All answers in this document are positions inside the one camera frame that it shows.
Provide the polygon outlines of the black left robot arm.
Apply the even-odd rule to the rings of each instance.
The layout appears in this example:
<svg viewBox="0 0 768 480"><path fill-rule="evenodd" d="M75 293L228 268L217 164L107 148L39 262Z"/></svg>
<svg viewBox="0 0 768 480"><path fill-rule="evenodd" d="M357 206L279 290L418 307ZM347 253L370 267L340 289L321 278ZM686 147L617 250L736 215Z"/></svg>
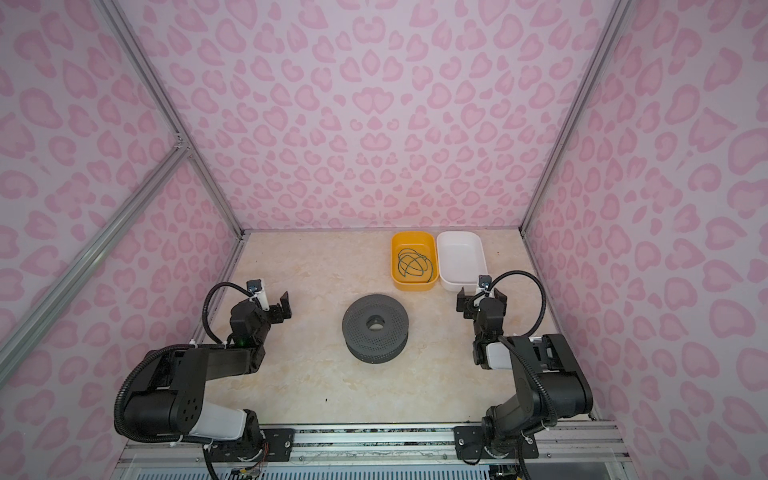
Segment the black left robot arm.
<svg viewBox="0 0 768 480"><path fill-rule="evenodd" d="M255 297L231 309L228 342L150 351L118 390L116 432L146 444L198 444L212 461L265 460L269 441L257 414L207 401L206 386L212 380L256 373L271 328L291 317L287 292L268 308Z"/></svg>

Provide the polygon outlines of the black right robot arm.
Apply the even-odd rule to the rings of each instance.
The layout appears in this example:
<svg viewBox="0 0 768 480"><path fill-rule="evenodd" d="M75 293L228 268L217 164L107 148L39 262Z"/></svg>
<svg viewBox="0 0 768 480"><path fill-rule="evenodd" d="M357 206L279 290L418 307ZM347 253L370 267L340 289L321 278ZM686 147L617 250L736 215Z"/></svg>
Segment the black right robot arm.
<svg viewBox="0 0 768 480"><path fill-rule="evenodd" d="M535 458L537 433L593 408L591 387L565 337L506 336L506 307L506 296L497 290L457 294L456 310L472 321L474 363L511 371L515 389L509 400L487 409L478 427L454 429L457 457L467 463Z"/></svg>

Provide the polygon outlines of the dark grey cable spool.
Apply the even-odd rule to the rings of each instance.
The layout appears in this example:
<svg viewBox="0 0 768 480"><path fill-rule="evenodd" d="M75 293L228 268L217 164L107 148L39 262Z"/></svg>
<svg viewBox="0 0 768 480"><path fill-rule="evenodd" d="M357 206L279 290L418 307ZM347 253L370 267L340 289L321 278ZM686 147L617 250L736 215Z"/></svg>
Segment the dark grey cable spool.
<svg viewBox="0 0 768 480"><path fill-rule="evenodd" d="M371 294L355 300L342 318L342 334L349 352L368 364L383 364L406 347L409 317L395 298Z"/></svg>

